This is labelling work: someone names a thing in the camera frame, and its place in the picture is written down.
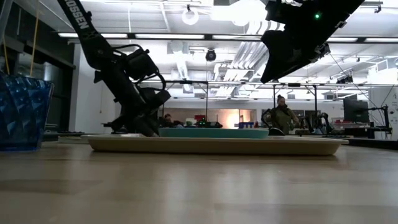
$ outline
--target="blue glass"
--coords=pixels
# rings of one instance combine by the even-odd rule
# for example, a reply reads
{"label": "blue glass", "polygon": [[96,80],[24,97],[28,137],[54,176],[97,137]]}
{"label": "blue glass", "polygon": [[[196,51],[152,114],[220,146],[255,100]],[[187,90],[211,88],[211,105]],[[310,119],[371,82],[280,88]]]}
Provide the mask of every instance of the blue glass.
{"label": "blue glass", "polygon": [[53,84],[0,72],[0,151],[40,149]]}

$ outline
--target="robotic arm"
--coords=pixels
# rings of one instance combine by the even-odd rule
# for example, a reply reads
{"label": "robotic arm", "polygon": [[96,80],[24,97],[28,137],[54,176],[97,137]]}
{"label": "robotic arm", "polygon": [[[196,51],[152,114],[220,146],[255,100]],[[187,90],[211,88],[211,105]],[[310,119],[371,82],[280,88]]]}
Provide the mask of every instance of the robotic arm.
{"label": "robotic arm", "polygon": [[266,20],[285,24],[285,30],[268,30],[261,41],[269,49],[269,60],[261,78],[278,80],[330,53],[325,42],[365,0],[295,0],[300,7],[282,0],[262,0]]}
{"label": "robotic arm", "polygon": [[[165,80],[149,57],[149,51],[136,44],[110,46],[91,23],[91,12],[86,12],[79,0],[57,1],[78,34],[88,64],[96,70],[94,82],[104,81],[115,96],[115,103],[122,106],[120,117],[111,123],[112,128],[118,130],[124,126],[129,132],[159,135],[156,120],[150,115],[170,98],[170,94],[165,90]],[[124,47],[138,49],[126,55],[118,51]],[[155,76],[162,80],[162,89],[139,86]]]}

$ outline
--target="security camera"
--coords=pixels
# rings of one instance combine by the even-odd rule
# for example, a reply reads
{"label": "security camera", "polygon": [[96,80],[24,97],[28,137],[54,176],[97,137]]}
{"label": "security camera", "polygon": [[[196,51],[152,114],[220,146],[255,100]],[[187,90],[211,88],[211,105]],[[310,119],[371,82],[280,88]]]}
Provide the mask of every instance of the security camera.
{"label": "security camera", "polygon": [[213,62],[214,60],[216,60],[217,55],[216,52],[214,51],[214,49],[208,49],[207,54],[206,54],[206,61],[208,62]]}

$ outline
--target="desk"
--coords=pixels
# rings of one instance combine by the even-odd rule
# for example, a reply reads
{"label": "desk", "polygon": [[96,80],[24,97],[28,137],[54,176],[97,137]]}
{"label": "desk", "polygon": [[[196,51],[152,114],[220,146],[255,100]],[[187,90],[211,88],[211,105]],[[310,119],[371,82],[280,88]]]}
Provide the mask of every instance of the desk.
{"label": "desk", "polygon": [[398,153],[331,157],[0,153],[0,223],[398,223]]}

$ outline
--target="ceiling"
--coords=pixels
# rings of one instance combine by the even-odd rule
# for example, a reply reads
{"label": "ceiling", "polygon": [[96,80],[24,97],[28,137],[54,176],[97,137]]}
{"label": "ceiling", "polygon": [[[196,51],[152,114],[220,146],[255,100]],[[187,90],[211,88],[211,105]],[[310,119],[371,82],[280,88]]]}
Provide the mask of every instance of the ceiling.
{"label": "ceiling", "polygon": [[[187,25],[182,21],[183,10],[186,9],[186,3],[175,2],[171,4],[167,1],[131,1],[118,0],[118,4],[104,3],[100,0],[81,0],[85,9],[93,14],[93,24],[101,33],[194,33],[194,34],[247,34],[250,32],[253,22],[245,26],[236,26],[239,22],[222,21],[228,18],[219,18],[222,10],[232,6],[215,6],[218,3],[212,0],[190,2],[191,8],[198,11],[198,22],[194,25]],[[257,0],[240,0],[239,2],[253,2]],[[35,14],[37,9],[34,0],[15,0],[20,6]],[[343,29],[337,30],[334,36],[375,36],[375,37],[398,37],[398,1],[384,0],[382,11],[374,13],[376,6],[361,7],[349,19]],[[239,6],[239,13],[234,16],[250,12],[257,12],[261,7],[254,7],[251,4],[242,4]],[[57,1],[40,0],[39,1],[40,19],[58,32],[73,32],[67,18],[63,14]],[[151,51],[150,56],[160,68],[160,71],[168,78],[187,78],[187,79],[209,79],[206,71],[212,73],[211,78],[223,81],[225,80],[228,68],[222,68],[224,65],[231,65],[238,60],[238,55],[242,49],[247,52],[245,60],[252,60],[244,67],[247,74],[236,75],[235,78],[247,78],[250,82],[258,82],[261,70],[267,62],[267,50],[262,43],[245,44],[242,42],[230,41],[183,41],[187,46],[186,57],[177,57],[172,52],[169,40],[109,40],[113,45],[130,44],[142,45],[145,49]],[[327,56],[316,64],[302,68],[289,76],[279,80],[280,82],[318,82],[325,83],[330,81],[330,77],[341,73],[341,69],[350,71],[354,77],[355,83],[366,82],[368,70],[377,63],[392,57],[398,57],[398,45],[392,44],[330,44],[331,56]],[[205,53],[207,49],[215,49],[218,59],[215,62],[207,62]],[[185,73],[181,71],[181,62],[185,64]]]}

